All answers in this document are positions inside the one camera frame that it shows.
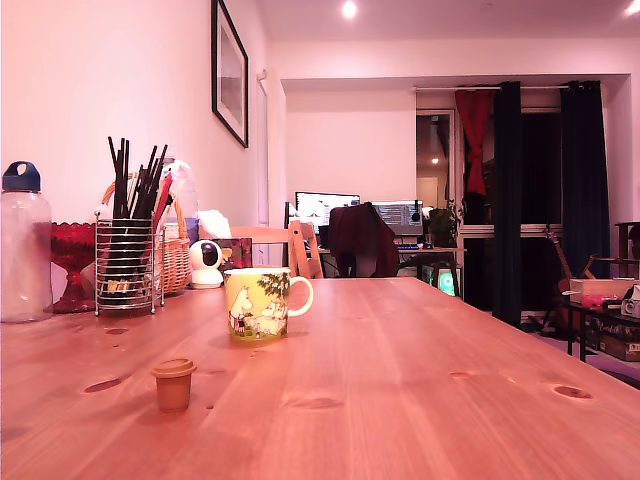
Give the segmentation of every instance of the speaker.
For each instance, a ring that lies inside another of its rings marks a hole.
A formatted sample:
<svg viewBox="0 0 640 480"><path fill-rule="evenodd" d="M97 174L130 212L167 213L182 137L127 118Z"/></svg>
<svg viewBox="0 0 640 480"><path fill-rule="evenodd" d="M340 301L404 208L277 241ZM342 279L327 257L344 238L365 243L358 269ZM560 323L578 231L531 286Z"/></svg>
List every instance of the speaker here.
<svg viewBox="0 0 640 480"><path fill-rule="evenodd" d="M329 225L320 225L318 227L320 232L320 248L329 248Z"/></svg>

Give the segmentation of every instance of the curtain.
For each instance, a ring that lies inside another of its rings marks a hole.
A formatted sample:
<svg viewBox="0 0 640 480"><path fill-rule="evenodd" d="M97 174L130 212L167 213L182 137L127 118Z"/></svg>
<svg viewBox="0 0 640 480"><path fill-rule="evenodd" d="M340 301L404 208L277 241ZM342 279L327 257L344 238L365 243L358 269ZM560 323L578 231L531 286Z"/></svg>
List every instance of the curtain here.
<svg viewBox="0 0 640 480"><path fill-rule="evenodd" d="M470 147L467 158L470 169L465 192L465 222L470 225L484 223L484 197L487 191L482 174L482 144L487 134L493 98L493 90L456 92L456 106Z"/></svg>
<svg viewBox="0 0 640 480"><path fill-rule="evenodd" d="M571 82L561 91L562 246L573 275L579 275L590 255L609 256L609 191L600 82ZM607 264L594 264L599 278Z"/></svg>
<svg viewBox="0 0 640 480"><path fill-rule="evenodd" d="M507 82L496 94L495 271L493 316L520 325L522 308L522 110L520 83Z"/></svg>

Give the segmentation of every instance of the framed picture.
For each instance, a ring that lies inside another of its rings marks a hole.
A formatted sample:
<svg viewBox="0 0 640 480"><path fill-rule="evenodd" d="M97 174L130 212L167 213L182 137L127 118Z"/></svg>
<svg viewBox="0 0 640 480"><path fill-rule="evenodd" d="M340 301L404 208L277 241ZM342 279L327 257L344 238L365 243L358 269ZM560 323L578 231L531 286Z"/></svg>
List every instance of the framed picture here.
<svg viewBox="0 0 640 480"><path fill-rule="evenodd" d="M211 1L213 113L249 146L249 57L222 0Z"/></svg>

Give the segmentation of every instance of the chair backrest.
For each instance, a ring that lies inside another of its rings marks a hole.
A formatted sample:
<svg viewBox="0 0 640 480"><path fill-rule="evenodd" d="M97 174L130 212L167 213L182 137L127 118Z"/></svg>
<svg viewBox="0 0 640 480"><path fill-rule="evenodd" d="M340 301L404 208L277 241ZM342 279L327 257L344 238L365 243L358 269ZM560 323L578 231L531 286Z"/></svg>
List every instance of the chair backrest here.
<svg viewBox="0 0 640 480"><path fill-rule="evenodd" d="M296 220L289 225L289 244L292 254L289 255L289 266L292 275L300 275L308 279L324 278L322 262L318 251L318 241L312 223L300 223ZM304 241L309 242L311 258L307 258Z"/></svg>
<svg viewBox="0 0 640 480"><path fill-rule="evenodd" d="M289 230L286 228L231 227L231 236L233 238L250 238L252 243L258 245L282 243L285 247L288 246L289 266L292 265L293 248L290 243Z"/></svg>

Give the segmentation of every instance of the cardboard box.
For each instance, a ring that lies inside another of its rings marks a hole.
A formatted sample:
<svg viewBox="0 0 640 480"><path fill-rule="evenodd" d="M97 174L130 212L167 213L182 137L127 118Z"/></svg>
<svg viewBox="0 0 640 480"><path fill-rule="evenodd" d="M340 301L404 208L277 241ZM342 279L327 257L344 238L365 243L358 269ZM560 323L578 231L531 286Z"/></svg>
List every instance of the cardboard box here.
<svg viewBox="0 0 640 480"><path fill-rule="evenodd" d="M623 342L616 337L602 335L600 350L625 362L640 362L640 342Z"/></svg>
<svg viewBox="0 0 640 480"><path fill-rule="evenodd" d="M583 295L618 295L623 298L633 285L640 285L640 280L610 280L572 278L569 282L572 302L580 302Z"/></svg>

